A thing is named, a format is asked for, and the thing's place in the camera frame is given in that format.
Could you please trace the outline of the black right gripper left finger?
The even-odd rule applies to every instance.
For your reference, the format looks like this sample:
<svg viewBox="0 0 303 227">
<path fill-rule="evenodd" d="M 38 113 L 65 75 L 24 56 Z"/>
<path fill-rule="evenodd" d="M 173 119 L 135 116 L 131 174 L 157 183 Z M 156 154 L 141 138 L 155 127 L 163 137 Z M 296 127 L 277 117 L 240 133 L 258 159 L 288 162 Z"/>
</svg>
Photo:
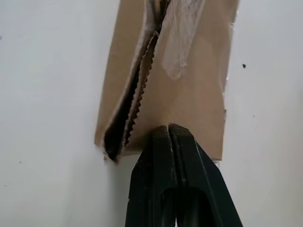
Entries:
<svg viewBox="0 0 303 227">
<path fill-rule="evenodd" d="M 125 227 L 175 227 L 177 185 L 171 139 L 160 126 L 132 170 Z"/>
</svg>

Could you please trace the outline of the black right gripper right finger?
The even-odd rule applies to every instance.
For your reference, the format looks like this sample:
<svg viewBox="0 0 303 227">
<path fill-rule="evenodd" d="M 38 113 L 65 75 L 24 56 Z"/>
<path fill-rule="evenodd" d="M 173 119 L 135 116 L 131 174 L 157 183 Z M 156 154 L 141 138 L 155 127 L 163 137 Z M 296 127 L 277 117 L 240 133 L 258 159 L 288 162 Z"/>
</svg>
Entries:
<svg viewBox="0 0 303 227">
<path fill-rule="evenodd" d="M 189 129 L 169 125 L 178 180 L 178 227 L 243 227 L 223 176 Z"/>
</svg>

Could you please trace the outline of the brown paper bag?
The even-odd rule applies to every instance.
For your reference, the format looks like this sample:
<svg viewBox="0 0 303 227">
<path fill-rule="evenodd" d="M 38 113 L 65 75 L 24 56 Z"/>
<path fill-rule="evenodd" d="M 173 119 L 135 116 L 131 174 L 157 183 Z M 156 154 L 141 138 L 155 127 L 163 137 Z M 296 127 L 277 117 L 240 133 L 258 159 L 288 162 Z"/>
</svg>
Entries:
<svg viewBox="0 0 303 227">
<path fill-rule="evenodd" d="M 188 128 L 210 158 L 222 159 L 224 92 L 239 0 L 206 0 L 185 73 L 167 76 L 162 22 L 171 0 L 120 0 L 107 60 L 95 145 L 113 161 L 139 153 L 150 132 Z"/>
</svg>

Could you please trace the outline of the clear adhesive tape strip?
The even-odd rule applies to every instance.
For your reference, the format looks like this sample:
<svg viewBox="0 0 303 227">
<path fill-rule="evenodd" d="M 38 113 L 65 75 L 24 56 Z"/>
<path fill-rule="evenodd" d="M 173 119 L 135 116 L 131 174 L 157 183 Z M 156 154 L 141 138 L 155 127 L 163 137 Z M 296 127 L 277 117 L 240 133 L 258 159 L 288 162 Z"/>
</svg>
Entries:
<svg viewBox="0 0 303 227">
<path fill-rule="evenodd" d="M 168 38 L 161 63 L 171 79 L 178 79 L 185 73 L 205 1 L 171 0 L 167 7 L 161 32 L 167 34 Z"/>
</svg>

